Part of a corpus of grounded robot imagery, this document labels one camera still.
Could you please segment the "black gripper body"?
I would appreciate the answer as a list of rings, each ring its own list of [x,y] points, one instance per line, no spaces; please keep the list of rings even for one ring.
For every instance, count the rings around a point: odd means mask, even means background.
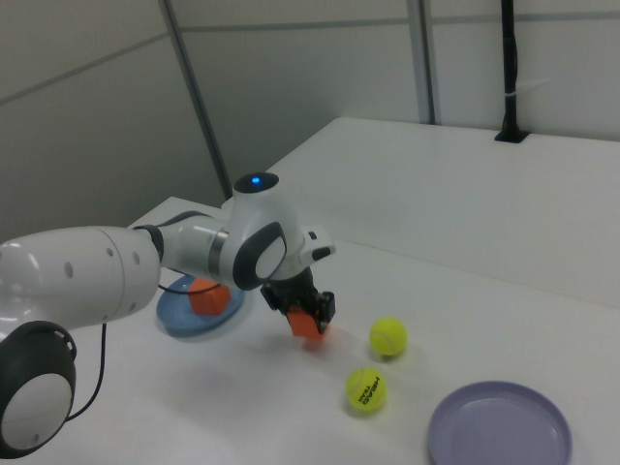
[[[268,284],[278,286],[286,291],[291,306],[309,306],[311,304],[311,297],[317,292],[310,268],[305,268],[297,275],[288,279],[271,280]]]

